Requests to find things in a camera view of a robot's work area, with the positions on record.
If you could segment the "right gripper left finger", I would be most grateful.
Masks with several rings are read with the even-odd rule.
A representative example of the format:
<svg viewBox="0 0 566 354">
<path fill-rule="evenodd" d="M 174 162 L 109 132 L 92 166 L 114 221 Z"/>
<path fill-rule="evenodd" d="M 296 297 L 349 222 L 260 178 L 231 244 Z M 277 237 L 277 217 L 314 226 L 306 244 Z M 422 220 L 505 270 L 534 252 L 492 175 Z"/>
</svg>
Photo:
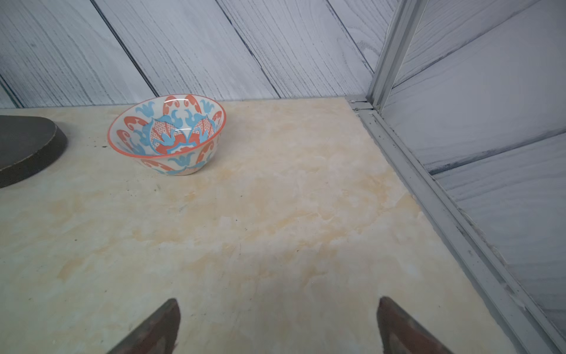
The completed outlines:
<svg viewBox="0 0 566 354">
<path fill-rule="evenodd" d="M 171 354 L 175 349 L 180 322 L 177 299 L 168 299 L 108 353 Z"/>
</svg>

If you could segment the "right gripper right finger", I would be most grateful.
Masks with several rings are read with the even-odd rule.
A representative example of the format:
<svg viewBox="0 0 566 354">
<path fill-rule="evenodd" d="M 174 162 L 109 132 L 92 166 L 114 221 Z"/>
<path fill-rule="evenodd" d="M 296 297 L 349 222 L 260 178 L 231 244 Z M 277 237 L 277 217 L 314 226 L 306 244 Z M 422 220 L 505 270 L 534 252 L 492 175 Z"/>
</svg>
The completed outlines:
<svg viewBox="0 0 566 354">
<path fill-rule="evenodd" d="M 453 353 L 388 296 L 380 298 L 377 324 L 385 354 Z"/>
</svg>

